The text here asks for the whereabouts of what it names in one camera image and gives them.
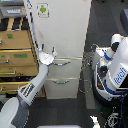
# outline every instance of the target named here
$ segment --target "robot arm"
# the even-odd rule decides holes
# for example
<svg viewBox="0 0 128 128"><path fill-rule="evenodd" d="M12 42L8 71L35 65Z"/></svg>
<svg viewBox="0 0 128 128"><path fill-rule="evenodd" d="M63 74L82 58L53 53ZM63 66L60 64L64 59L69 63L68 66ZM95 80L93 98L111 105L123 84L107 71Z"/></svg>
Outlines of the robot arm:
<svg viewBox="0 0 128 128"><path fill-rule="evenodd" d="M36 94L43 86L48 74L48 67L42 64L39 67L38 75L31 80L27 85L21 87L18 90L18 95L25 101L29 106L34 101Z"/></svg>

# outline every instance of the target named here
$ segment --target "sticker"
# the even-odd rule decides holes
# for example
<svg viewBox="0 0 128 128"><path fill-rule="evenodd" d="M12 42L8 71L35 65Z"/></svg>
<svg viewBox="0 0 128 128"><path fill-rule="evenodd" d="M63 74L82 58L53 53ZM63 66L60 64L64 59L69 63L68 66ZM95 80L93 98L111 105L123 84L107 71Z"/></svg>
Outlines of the sticker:
<svg viewBox="0 0 128 128"><path fill-rule="evenodd" d="M28 58L27 54L13 54L14 58Z"/></svg>
<svg viewBox="0 0 128 128"><path fill-rule="evenodd" d="M49 6L47 3L37 4L38 16L39 17L49 17Z"/></svg>
<svg viewBox="0 0 128 128"><path fill-rule="evenodd" d="M13 35L12 34L7 34L9 39L13 39Z"/></svg>
<svg viewBox="0 0 128 128"><path fill-rule="evenodd" d="M122 63L120 63L112 78L114 86L119 88L122 82L124 81L124 79L126 78L127 74L128 74L128 70L124 67Z"/></svg>
<svg viewBox="0 0 128 128"><path fill-rule="evenodd" d="M32 4L31 4L30 0L27 0L27 7L28 7L28 9L32 8Z"/></svg>
<svg viewBox="0 0 128 128"><path fill-rule="evenodd" d="M9 70L13 70L13 68L8 68Z"/></svg>
<svg viewBox="0 0 128 128"><path fill-rule="evenodd" d="M5 58L5 55L1 55L1 58Z"/></svg>
<svg viewBox="0 0 128 128"><path fill-rule="evenodd" d="M20 9L7 10L8 14L20 14Z"/></svg>

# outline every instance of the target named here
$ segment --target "cable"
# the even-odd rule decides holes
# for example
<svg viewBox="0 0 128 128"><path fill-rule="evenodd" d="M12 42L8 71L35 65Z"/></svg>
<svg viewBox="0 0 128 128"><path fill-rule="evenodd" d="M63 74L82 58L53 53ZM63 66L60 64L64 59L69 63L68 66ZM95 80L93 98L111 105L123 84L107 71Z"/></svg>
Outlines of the cable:
<svg viewBox="0 0 128 128"><path fill-rule="evenodd" d="M119 127L118 128L120 128L120 126L121 126L121 121L122 121L122 107L123 107L124 98L125 98L125 96L127 94L128 94L128 90L125 91L124 97L123 97L122 102L121 102L121 115L120 115L120 122L119 122Z"/></svg>
<svg viewBox="0 0 128 128"><path fill-rule="evenodd" d="M114 126L118 123L118 113L115 113L116 107L113 107L112 114L107 118L107 121L104 124L104 128L107 128L109 126L110 128L114 128Z"/></svg>
<svg viewBox="0 0 128 128"><path fill-rule="evenodd" d="M82 67L81 70L85 70L89 66L91 66L92 57L89 54L83 53Z"/></svg>
<svg viewBox="0 0 128 128"><path fill-rule="evenodd" d="M87 91L82 91L81 88L80 88L80 86L79 86L78 89L79 89L79 91L82 92L82 93L88 93L89 91L92 90L92 84L91 84L91 82L90 82L89 80L83 80L83 81L84 81L84 82L89 82L89 83L90 83L91 86L90 86L89 90L87 90Z"/></svg>

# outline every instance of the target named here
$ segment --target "floor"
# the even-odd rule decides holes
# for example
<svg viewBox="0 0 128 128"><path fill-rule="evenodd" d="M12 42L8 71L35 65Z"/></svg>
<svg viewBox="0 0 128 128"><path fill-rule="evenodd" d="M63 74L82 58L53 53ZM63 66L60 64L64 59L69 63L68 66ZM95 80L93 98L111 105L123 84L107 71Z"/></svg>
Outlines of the floor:
<svg viewBox="0 0 128 128"><path fill-rule="evenodd" d="M88 32L85 42L85 57L92 56L91 46L108 47L114 33L126 36L120 23L120 12L128 8L128 1L120 0L92 0ZM83 60L83 69L79 83L77 99L47 100L36 98L30 107L30 116L25 128L37 128L45 125L79 125L82 128L93 128L90 116L97 116L101 128L106 119L101 114L101 105L93 96L90 79L90 66Z"/></svg>

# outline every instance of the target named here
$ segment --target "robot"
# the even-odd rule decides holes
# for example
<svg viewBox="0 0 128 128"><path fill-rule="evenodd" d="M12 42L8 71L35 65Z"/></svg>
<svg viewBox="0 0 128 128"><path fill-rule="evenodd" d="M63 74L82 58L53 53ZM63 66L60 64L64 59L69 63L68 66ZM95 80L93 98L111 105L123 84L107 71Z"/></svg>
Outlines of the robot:
<svg viewBox="0 0 128 128"><path fill-rule="evenodd" d="M128 34L128 10L120 14L120 20ZM96 48L93 69L93 91L102 103L119 104L128 90L128 37L114 34L110 47Z"/></svg>

